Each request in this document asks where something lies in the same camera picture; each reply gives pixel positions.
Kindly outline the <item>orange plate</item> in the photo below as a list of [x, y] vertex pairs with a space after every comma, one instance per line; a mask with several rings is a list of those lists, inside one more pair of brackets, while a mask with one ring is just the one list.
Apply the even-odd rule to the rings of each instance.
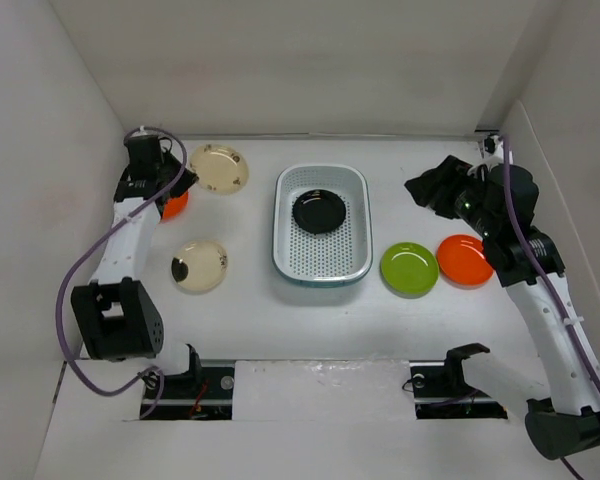
[[179, 197], [170, 198], [164, 206], [162, 222], [170, 221], [179, 216], [186, 208], [189, 200], [189, 192], [186, 191]]
[[437, 249], [436, 259], [442, 273], [463, 287], [479, 287], [494, 274], [486, 260], [483, 242], [470, 235], [456, 234], [445, 238]]

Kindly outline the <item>beige plate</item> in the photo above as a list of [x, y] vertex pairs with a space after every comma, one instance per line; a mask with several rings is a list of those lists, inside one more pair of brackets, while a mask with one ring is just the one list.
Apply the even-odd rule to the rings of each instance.
[[246, 186], [249, 167], [237, 150], [223, 145], [205, 144], [188, 158], [187, 167], [198, 177], [201, 189], [219, 195], [231, 195]]
[[225, 278], [228, 255], [215, 241], [193, 241], [177, 250], [170, 265], [176, 285], [189, 293], [205, 293]]

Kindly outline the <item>green plate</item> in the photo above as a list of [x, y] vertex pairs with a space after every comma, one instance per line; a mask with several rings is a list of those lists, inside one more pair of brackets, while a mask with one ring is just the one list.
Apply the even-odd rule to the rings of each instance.
[[393, 291], [406, 296], [427, 294], [439, 279], [439, 266], [433, 253], [413, 242], [390, 246], [381, 257], [380, 272]]

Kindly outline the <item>black plate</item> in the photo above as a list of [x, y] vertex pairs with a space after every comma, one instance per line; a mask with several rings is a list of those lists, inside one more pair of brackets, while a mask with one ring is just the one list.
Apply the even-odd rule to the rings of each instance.
[[294, 202], [297, 225], [310, 234], [326, 234], [339, 228], [346, 218], [344, 201], [335, 193], [316, 189], [304, 192]]

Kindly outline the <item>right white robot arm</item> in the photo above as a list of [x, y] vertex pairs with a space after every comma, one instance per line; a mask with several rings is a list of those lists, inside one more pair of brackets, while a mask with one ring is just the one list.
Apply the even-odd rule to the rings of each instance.
[[465, 221], [482, 239], [487, 263], [517, 307], [547, 378], [538, 384], [480, 343], [448, 350], [442, 381], [453, 393], [478, 391], [522, 418], [548, 460], [600, 446], [600, 363], [570, 306], [565, 266], [534, 224], [539, 188], [532, 174], [503, 162], [472, 167], [454, 157], [409, 179], [414, 202]]

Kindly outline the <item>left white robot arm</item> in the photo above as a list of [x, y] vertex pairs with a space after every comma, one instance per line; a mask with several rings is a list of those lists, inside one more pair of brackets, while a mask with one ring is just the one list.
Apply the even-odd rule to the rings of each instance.
[[198, 177], [180, 157], [163, 147], [174, 135], [157, 127], [138, 127], [123, 145], [128, 164], [113, 197], [113, 223], [98, 242], [101, 260], [84, 285], [71, 292], [71, 307], [90, 358], [141, 359], [168, 375], [181, 396], [202, 387], [202, 371], [192, 365], [190, 345], [168, 337], [158, 308], [142, 284], [154, 232], [168, 202], [183, 196]]

